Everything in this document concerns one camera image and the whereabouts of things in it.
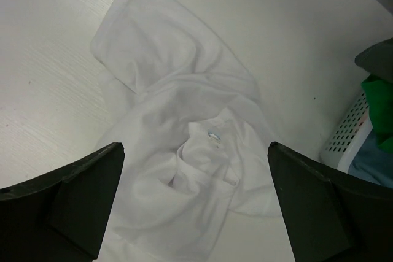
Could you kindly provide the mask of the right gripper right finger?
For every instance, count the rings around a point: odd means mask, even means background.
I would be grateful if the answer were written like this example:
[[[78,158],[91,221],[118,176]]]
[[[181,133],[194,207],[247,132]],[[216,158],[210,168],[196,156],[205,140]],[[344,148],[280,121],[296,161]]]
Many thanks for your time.
[[[392,261],[392,189],[279,142],[268,163],[296,261]]]

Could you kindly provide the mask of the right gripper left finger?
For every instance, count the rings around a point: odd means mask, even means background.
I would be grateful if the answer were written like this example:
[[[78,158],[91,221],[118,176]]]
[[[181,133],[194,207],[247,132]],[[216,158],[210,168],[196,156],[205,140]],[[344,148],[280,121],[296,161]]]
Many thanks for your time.
[[[1,189],[1,261],[94,261],[122,173],[123,145]]]

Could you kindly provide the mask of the white t shirt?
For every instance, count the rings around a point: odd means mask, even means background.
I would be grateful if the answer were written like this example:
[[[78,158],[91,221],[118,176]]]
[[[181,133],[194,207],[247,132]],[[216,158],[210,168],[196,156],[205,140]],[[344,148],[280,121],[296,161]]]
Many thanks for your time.
[[[100,261],[206,261],[228,212],[280,215],[250,72],[175,0],[114,0],[92,42],[123,145]]]

